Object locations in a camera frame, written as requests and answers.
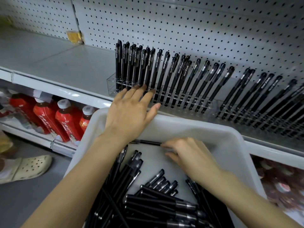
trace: person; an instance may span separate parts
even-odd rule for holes
[[[117,155],[156,116],[160,104],[147,112],[154,92],[146,86],[118,93],[108,111],[104,133],[79,163],[44,199],[22,228],[82,227]],[[174,138],[162,144],[166,153],[198,184],[227,205],[249,228],[302,227],[238,178],[223,170],[201,141]]]

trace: hand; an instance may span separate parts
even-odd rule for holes
[[[135,86],[129,91],[125,88],[116,95],[108,111],[105,133],[119,136],[126,144],[138,138],[161,106],[157,103],[147,112],[154,90],[148,91],[140,100],[145,90],[146,85],[141,88]]]
[[[174,138],[161,145],[174,149],[176,153],[167,152],[183,171],[195,182],[206,189],[220,184],[224,170],[215,161],[203,142],[194,138]]]

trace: floor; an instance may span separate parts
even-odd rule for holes
[[[60,182],[71,159],[46,149],[12,138],[18,148],[16,157],[35,157],[49,154],[53,163],[42,176],[30,180],[0,185],[0,227],[19,228]]]

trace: pegboard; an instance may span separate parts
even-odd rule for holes
[[[78,31],[71,0],[0,0],[0,14],[30,32],[68,39],[66,31]]]
[[[85,44],[123,43],[303,78],[304,0],[73,0]]]

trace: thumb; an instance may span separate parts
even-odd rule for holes
[[[145,119],[146,125],[148,125],[154,119],[154,117],[157,115],[157,111],[160,107],[161,107],[161,104],[157,103],[151,107],[149,112],[147,112],[146,119]]]
[[[173,152],[166,152],[166,156],[170,157],[173,161],[175,161],[181,167],[181,158]]]

